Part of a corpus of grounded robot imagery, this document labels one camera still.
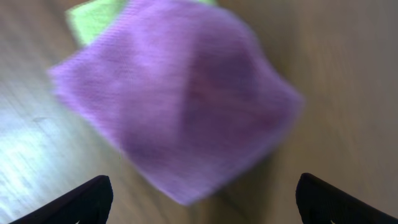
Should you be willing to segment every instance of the green fabric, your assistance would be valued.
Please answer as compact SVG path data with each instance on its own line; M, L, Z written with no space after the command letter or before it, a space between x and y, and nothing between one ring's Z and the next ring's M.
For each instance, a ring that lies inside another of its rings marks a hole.
M90 0L66 12L69 28L81 46L92 43L122 11L127 0ZM215 0L196 0L216 4Z

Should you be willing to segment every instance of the washcloth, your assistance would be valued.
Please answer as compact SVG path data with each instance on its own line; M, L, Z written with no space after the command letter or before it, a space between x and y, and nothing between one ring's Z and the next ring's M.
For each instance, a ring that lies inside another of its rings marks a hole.
M184 205L272 152L303 102L245 23L183 0L128 2L50 73L62 102Z
M215 5L214 0L196 0ZM91 0L66 11L67 24L80 46L92 43L117 18L126 0Z

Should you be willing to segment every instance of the folded cloth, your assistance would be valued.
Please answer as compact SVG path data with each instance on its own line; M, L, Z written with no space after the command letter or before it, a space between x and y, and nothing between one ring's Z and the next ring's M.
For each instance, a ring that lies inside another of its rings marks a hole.
M190 1L129 2L50 73L66 105L185 205L268 155L303 101L246 24Z
M216 4L214 0L196 0ZM122 11L126 0L91 0L66 12L67 23L80 46L92 43Z

